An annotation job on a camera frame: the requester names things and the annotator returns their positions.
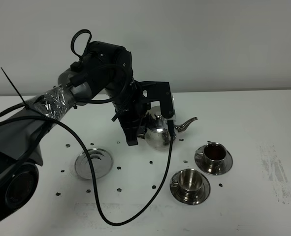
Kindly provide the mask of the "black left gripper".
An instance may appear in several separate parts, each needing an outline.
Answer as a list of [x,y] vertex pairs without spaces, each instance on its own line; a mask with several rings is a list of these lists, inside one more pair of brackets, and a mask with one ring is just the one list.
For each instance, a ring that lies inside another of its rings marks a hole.
[[112,121],[119,120],[128,146],[138,145],[137,135],[144,132],[143,120],[150,109],[149,103],[133,98],[118,98],[112,103],[116,111]]

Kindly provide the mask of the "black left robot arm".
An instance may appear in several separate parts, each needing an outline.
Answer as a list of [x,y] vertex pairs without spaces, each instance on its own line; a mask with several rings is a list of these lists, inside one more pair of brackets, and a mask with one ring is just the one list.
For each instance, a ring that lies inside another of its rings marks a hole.
[[0,117],[0,220],[24,206],[35,193],[43,164],[39,143],[77,105],[97,104],[102,90],[115,107],[129,146],[137,145],[148,105],[142,84],[133,78],[132,55],[124,47],[88,43],[83,54],[58,78],[58,86],[43,95],[12,106]]

